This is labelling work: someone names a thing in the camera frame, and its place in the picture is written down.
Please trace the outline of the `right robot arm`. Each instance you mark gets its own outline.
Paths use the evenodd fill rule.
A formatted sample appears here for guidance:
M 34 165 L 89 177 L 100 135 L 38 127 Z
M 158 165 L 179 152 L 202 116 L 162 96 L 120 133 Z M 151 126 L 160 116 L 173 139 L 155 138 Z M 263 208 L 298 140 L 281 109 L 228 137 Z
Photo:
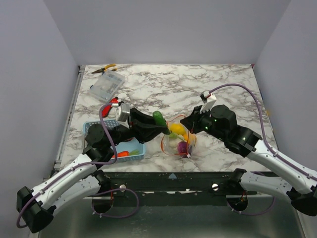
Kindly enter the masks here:
M 243 171 L 239 177 L 228 181 L 233 194 L 243 190 L 258 191 L 285 198 L 299 212 L 317 214 L 317 172 L 307 168 L 267 145 L 264 137 L 253 130 L 238 125 L 236 114 L 225 105 L 213 107 L 202 113 L 194 107 L 192 113 L 181 119 L 181 124 L 192 134 L 202 131 L 219 139 L 232 153 L 253 160 L 271 170 L 278 177 L 268 178 Z

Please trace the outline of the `green white cabbage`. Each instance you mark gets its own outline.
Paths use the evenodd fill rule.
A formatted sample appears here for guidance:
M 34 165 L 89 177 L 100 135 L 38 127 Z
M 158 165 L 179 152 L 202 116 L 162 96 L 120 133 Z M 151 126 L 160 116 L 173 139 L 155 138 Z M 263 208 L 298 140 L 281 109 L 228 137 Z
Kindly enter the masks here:
M 172 132 L 170 135 L 169 135 L 170 138 L 178 138 L 179 135 L 175 132 Z

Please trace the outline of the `clear zip top bag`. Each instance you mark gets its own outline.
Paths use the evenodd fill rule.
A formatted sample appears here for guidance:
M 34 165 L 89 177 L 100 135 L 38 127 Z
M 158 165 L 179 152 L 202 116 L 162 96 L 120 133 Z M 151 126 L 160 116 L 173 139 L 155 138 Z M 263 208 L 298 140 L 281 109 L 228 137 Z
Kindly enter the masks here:
M 197 137 L 180 123 L 184 118 L 184 115 L 178 115 L 166 122 L 170 134 L 164 135 L 160 142 L 160 148 L 164 154 L 179 158 L 191 158 Z

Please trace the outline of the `yellow bell pepper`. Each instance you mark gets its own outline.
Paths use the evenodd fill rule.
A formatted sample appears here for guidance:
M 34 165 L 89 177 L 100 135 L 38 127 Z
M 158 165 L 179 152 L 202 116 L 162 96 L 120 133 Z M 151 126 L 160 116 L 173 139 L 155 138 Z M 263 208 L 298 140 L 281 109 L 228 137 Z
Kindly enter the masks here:
M 197 143 L 197 137 L 195 134 L 187 133 L 183 135 L 184 141 L 186 141 L 188 144 L 195 146 Z

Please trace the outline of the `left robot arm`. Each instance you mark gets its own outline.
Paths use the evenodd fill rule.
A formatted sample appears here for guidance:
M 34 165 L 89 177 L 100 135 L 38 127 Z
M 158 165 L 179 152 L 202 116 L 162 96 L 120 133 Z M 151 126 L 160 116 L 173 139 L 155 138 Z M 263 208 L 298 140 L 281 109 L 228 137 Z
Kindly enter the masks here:
M 116 146 L 135 138 L 140 143 L 151 141 L 160 133 L 168 133 L 167 123 L 159 111 L 151 116 L 136 108 L 117 109 L 118 125 L 108 128 L 103 120 L 89 127 L 83 152 L 67 167 L 33 188 L 23 187 L 17 192 L 16 225 L 37 233 L 47 227 L 55 214 L 70 202 L 86 196 L 104 196 L 118 191 L 101 170 L 116 162 Z

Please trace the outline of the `purple onion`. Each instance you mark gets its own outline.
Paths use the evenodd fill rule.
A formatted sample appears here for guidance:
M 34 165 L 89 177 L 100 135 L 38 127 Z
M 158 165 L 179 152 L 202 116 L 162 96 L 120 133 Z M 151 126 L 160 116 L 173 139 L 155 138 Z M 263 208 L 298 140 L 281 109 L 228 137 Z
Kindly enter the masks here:
M 190 151 L 190 146 L 188 145 L 187 142 L 185 141 L 180 141 L 178 144 L 177 144 L 177 151 L 178 153 L 188 153 Z

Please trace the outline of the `yellow mango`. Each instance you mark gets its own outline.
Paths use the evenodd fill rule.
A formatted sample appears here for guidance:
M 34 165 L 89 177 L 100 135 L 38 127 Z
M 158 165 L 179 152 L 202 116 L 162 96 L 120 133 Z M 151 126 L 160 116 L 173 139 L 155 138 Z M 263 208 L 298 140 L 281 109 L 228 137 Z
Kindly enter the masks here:
M 169 127 L 170 131 L 176 134 L 185 134 L 186 133 L 186 129 L 185 127 L 180 124 L 180 123 L 173 123 L 170 127 Z

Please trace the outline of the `green chili pepper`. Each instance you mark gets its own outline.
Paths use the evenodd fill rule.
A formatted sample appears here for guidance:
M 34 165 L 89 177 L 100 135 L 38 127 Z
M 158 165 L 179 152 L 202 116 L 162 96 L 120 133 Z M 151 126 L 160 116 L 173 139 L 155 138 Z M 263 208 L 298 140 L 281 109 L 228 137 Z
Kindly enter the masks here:
M 154 118 L 156 125 L 164 127 L 163 134 L 170 135 L 170 130 L 168 128 L 167 122 L 164 119 L 162 113 L 160 111 L 154 111 L 152 116 Z

